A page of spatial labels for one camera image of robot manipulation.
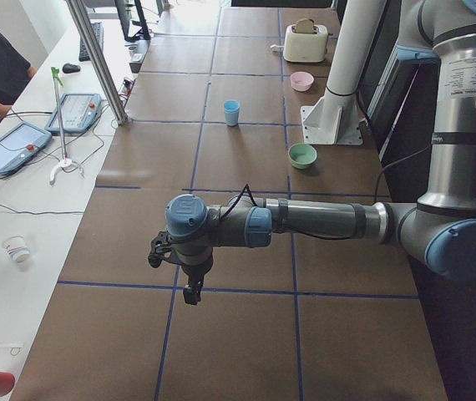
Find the label sticker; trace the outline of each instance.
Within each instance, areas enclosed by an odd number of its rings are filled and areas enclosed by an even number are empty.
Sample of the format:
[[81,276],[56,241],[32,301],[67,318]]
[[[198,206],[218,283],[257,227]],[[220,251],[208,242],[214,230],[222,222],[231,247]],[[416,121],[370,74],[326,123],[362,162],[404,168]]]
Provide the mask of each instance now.
[[476,57],[442,66],[438,100],[476,97]]

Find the blue cup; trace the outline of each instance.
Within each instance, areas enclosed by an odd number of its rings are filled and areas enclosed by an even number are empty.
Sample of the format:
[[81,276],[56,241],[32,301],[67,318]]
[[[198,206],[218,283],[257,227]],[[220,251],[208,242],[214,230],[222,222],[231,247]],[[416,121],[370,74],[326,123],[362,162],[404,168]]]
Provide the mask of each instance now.
[[227,100],[223,103],[223,112],[225,113],[225,122],[230,127],[238,125],[240,116],[240,102],[238,100]]

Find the white paper cup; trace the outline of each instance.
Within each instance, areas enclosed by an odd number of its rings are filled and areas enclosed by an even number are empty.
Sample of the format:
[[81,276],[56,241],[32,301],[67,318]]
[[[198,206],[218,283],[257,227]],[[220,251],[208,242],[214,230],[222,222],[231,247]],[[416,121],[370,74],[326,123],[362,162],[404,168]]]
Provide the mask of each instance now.
[[3,248],[10,256],[10,259],[17,263],[26,261],[30,257],[30,250],[21,236],[10,236],[3,241]]

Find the tablet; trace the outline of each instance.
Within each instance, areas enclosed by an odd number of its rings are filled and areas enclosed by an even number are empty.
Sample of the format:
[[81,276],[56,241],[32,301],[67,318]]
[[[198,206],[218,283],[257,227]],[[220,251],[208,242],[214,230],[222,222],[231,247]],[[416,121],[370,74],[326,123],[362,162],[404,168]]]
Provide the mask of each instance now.
[[0,138],[0,175],[20,169],[47,145],[52,135],[30,123],[22,122]]
[[[62,105],[63,132],[66,135],[83,134],[99,117],[101,97],[99,94],[63,94]],[[54,135],[60,133],[58,108],[48,119],[45,129]]]

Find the white desk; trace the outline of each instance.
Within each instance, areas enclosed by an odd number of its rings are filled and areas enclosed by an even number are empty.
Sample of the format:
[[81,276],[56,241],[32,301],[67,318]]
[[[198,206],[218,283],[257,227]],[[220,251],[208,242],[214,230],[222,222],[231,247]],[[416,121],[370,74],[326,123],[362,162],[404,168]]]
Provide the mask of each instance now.
[[[124,47],[119,21],[108,20],[103,24],[104,56],[109,62],[115,86],[119,88],[124,77],[132,78],[129,52]],[[67,62],[78,63],[78,41],[78,32],[72,26],[13,106],[15,111],[53,111],[55,100],[51,67],[61,68]],[[92,64],[83,62],[80,65],[79,73],[60,74],[64,84],[62,93],[96,92],[104,97]],[[25,116],[23,119],[44,127],[48,116]],[[3,120],[0,136],[19,122],[17,117]],[[94,131],[102,138],[104,146],[84,163],[84,178],[77,171],[71,174],[61,171],[56,184],[50,186],[48,177],[58,162],[47,158],[0,180],[0,204],[18,211],[83,211],[115,127],[113,113],[106,109]],[[82,161],[100,145],[101,142],[90,130],[68,146],[69,156]],[[60,156],[58,137],[54,137],[46,148],[47,152],[52,150]],[[39,154],[34,160],[42,157],[43,154]],[[16,378],[21,373],[81,218],[80,214],[18,215],[0,207],[0,371],[11,372]],[[32,252],[32,257],[20,264],[11,262],[1,247],[3,240],[13,235],[23,236]],[[9,399],[9,395],[0,399]]]

